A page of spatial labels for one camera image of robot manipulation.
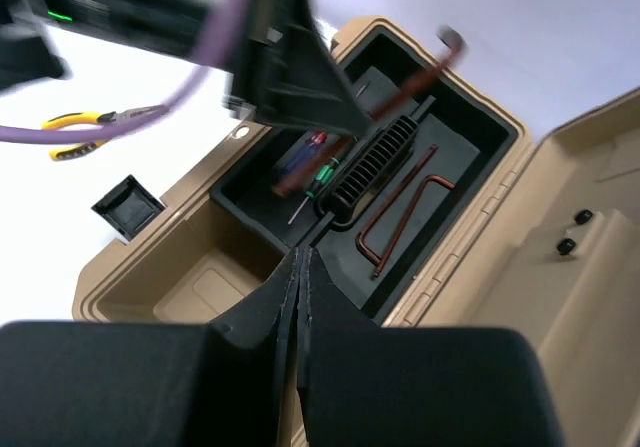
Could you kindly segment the green black precision screwdriver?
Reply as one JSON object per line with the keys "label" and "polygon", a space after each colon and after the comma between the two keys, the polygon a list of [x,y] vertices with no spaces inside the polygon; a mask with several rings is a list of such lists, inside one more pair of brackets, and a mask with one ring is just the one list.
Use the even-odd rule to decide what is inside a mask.
{"label": "green black precision screwdriver", "polygon": [[291,226],[295,222],[307,203],[313,202],[319,196],[345,157],[345,152],[332,156],[314,173],[311,180],[303,186],[303,189],[294,194],[294,200],[297,202],[297,206],[287,220],[288,226]]}

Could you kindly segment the long brown hex key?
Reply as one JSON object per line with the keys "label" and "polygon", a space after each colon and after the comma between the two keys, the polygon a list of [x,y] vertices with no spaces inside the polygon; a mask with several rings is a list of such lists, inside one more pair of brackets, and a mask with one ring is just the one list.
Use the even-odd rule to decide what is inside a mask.
{"label": "long brown hex key", "polygon": [[[410,185],[415,176],[421,171],[421,169],[425,166],[425,164],[431,159],[431,157],[437,152],[439,147],[435,144],[431,145],[425,155],[412,167],[412,169],[407,173],[407,175],[403,178],[401,183],[396,187],[394,192],[392,193],[391,199],[387,199],[385,203],[378,209],[376,214],[374,215],[374,219],[367,224],[366,232],[361,235],[361,241],[363,243],[366,235],[369,233],[373,225],[379,220],[379,218],[388,210],[389,206],[400,196],[400,194]],[[389,244],[385,248],[385,251],[381,257],[378,258],[375,263],[375,269],[373,271],[372,276],[377,278],[380,276],[381,272],[384,270],[393,249],[395,248],[408,220],[413,213],[417,202],[421,196],[421,192],[424,190],[423,187],[420,187],[414,193],[412,199],[410,200],[405,212],[402,217],[399,219],[399,222],[394,230],[394,233],[389,241]]]}

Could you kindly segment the blue red handled screwdriver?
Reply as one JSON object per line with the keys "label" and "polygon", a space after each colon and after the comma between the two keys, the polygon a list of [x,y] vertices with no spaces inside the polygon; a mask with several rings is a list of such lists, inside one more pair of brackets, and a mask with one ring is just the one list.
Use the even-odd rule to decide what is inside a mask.
{"label": "blue red handled screwdriver", "polygon": [[328,134],[322,131],[316,131],[288,158],[282,167],[279,180],[283,180],[292,173],[296,172],[300,167],[306,165],[311,159],[319,153],[327,141]]}

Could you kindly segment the small brown hex key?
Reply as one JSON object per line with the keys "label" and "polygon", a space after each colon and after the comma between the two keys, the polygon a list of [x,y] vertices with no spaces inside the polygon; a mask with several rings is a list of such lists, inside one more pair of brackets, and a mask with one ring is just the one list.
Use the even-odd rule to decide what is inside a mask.
{"label": "small brown hex key", "polygon": [[[377,122],[401,107],[410,98],[432,88],[444,71],[451,67],[461,56],[466,47],[464,38],[453,28],[443,27],[439,39],[449,48],[449,52],[442,56],[432,68],[421,69],[411,75],[401,86],[400,90],[388,97],[384,102],[369,112],[372,122]],[[344,153],[354,143],[353,137],[342,136],[323,151],[315,154],[301,166],[294,168],[276,183],[272,191],[280,197],[286,197],[290,192],[298,190],[304,182],[325,163],[337,154]]]}

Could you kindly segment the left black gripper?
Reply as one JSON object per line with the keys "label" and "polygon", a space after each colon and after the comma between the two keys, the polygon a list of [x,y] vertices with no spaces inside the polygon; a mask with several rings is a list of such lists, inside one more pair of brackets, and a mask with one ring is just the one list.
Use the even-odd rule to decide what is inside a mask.
{"label": "left black gripper", "polygon": [[213,67],[241,84],[287,49],[320,42],[308,0],[1,0],[2,39],[43,39],[47,26]]}

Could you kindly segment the tan plastic toolbox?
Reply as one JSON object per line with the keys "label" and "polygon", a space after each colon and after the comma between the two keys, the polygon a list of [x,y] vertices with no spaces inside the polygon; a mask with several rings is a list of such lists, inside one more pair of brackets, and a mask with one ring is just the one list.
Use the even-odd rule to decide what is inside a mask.
{"label": "tan plastic toolbox", "polygon": [[[447,72],[435,85],[443,79],[514,126],[515,142],[384,320],[334,284],[382,328],[521,334],[546,381],[560,446],[637,445],[638,92],[534,144],[522,123],[459,76]],[[89,262],[74,322],[207,323],[258,290],[291,251],[318,251],[281,252],[211,198],[214,184],[273,130],[284,129],[255,119],[244,139],[222,141],[170,188],[165,210],[134,241],[113,242]],[[297,387],[299,291],[298,284],[286,446],[312,446]]]}

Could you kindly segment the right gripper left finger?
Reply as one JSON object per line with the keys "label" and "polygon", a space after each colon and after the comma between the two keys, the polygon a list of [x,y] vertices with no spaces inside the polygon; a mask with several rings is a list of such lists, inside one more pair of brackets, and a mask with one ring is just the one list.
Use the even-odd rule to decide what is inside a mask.
{"label": "right gripper left finger", "polygon": [[302,257],[203,324],[1,330],[5,446],[286,446]]}

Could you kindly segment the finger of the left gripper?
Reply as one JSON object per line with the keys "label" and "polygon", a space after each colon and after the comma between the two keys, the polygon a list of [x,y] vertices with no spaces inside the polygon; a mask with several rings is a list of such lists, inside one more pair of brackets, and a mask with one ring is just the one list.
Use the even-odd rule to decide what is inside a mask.
{"label": "finger of the left gripper", "polygon": [[254,80],[249,103],[262,124],[355,137],[370,125],[312,24],[288,24],[267,46]]}

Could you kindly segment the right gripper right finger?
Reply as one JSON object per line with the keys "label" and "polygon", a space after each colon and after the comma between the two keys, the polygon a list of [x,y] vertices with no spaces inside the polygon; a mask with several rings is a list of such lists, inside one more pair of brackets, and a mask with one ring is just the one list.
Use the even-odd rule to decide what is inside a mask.
{"label": "right gripper right finger", "polygon": [[382,328],[300,264],[297,387],[312,446],[560,446],[538,359],[496,327]]}

